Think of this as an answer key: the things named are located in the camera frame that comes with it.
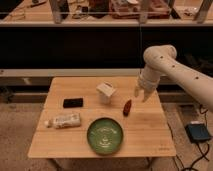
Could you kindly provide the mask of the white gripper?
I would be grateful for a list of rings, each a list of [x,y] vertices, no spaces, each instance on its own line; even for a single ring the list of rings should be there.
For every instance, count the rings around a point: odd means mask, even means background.
[[[142,102],[146,102],[151,96],[152,92],[157,88],[159,83],[159,75],[154,72],[146,72],[145,70],[139,75],[138,84],[134,88],[134,96],[138,97],[142,87],[144,89],[144,95]]]

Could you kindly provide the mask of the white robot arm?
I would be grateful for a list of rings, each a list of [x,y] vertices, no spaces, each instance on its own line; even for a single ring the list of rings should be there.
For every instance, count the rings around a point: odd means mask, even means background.
[[[189,95],[213,112],[213,78],[176,61],[172,45],[150,46],[143,53],[145,67],[138,76],[135,96],[143,91],[143,102],[156,90],[162,74],[183,88]]]

